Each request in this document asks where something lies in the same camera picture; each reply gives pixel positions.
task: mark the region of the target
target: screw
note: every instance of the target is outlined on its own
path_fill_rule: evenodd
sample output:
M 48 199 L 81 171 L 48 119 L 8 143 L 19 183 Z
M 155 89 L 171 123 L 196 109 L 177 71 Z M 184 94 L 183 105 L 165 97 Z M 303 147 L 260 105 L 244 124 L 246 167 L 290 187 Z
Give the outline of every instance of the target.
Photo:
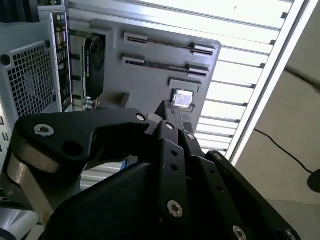
M 238 240 L 247 240 L 245 232 L 238 226 L 233 226 L 233 233 L 238 238 Z
M 180 204 L 174 200 L 171 200 L 168 202 L 167 208 L 169 210 L 169 213 L 177 219 L 181 218 L 182 215 L 184 214 Z
M 215 156 L 216 159 L 222 160 L 222 157 L 218 153 L 215 153 L 214 156 Z
M 172 126 L 170 123 L 167 123 L 166 126 L 168 127 L 168 129 L 171 129 L 171 130 L 174 129 L 174 126 Z
M 187 136 L 188 136 L 188 138 L 189 138 L 190 140 L 192 140 L 192 141 L 196 139 L 192 134 L 187 134 Z
M 142 116 L 141 114 L 137 114 L 136 118 L 139 119 L 140 121 L 145 121 L 146 118 L 144 116 Z
M 44 138 L 50 137 L 55 133 L 54 129 L 46 124 L 38 124 L 33 128 L 33 130 L 35 134 Z
M 296 240 L 295 236 L 289 230 L 285 230 L 285 232 L 286 232 L 286 234 L 288 234 L 288 236 L 291 240 Z

